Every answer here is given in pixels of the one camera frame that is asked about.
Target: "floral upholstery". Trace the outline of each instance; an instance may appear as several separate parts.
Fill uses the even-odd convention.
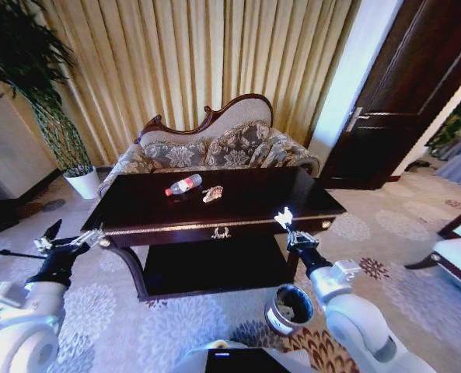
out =
[[[99,195],[103,197],[116,176],[125,173],[301,166],[315,177],[318,158],[271,124],[269,103],[250,98],[235,103],[202,131],[146,132],[140,145],[131,145],[120,157],[100,185]]]
[[[206,144],[202,139],[186,144],[158,141],[145,145],[144,154],[152,161],[155,169],[202,166]]]
[[[100,197],[103,197],[118,175],[151,173],[154,169],[154,163],[144,155],[140,145],[132,144],[118,159],[118,162],[114,165],[106,179],[99,185],[98,194]]]
[[[234,127],[211,142],[205,164],[226,168],[249,165],[254,151],[268,138],[269,132],[262,120]]]
[[[308,149],[274,128],[271,129],[266,146],[270,149],[266,158],[261,164],[258,162],[259,159],[257,159],[254,166],[301,166],[312,176],[317,175],[320,170],[320,161],[317,157],[311,156]]]
[[[183,171],[215,171],[217,169],[248,169],[249,165],[245,166],[192,166],[192,167],[177,167],[173,169],[155,169],[154,173],[181,173]]]

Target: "green leaves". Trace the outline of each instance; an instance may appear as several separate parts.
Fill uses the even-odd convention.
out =
[[[28,1],[44,10],[37,0]],[[37,23],[25,1],[0,0],[0,81],[9,85],[13,97],[18,92],[30,101],[59,169],[66,176],[82,176],[91,172],[92,166],[53,86],[66,79],[59,64],[75,64],[71,50],[51,30]]]
[[[446,118],[445,123],[441,129],[427,145],[432,151],[448,145],[456,135],[461,131],[461,103],[453,110],[453,112]]]
[[[52,83],[66,79],[58,64],[72,66],[72,53],[23,3],[0,0],[0,81],[30,101],[41,89],[53,90],[57,98]]]

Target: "table leg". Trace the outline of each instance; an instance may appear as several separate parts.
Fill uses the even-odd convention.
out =
[[[294,284],[295,272],[298,269],[299,255],[296,253],[289,253],[287,256],[287,276],[288,279]]]
[[[108,247],[107,250],[117,254],[127,264],[131,276],[134,279],[138,300],[140,302],[147,301],[148,293],[147,287],[145,286],[144,271],[137,254],[135,254],[135,251],[130,247],[118,248],[113,245]]]

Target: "bottle label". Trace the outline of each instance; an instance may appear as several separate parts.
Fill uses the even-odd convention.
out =
[[[189,177],[178,182],[178,187],[182,190],[182,192],[187,192],[193,186],[194,183],[192,183],[192,180]]]

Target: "beige curtain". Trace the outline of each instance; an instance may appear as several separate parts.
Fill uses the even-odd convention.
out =
[[[61,89],[97,165],[156,114],[195,128],[243,93],[306,141],[351,0],[44,0],[40,17],[74,51]]]

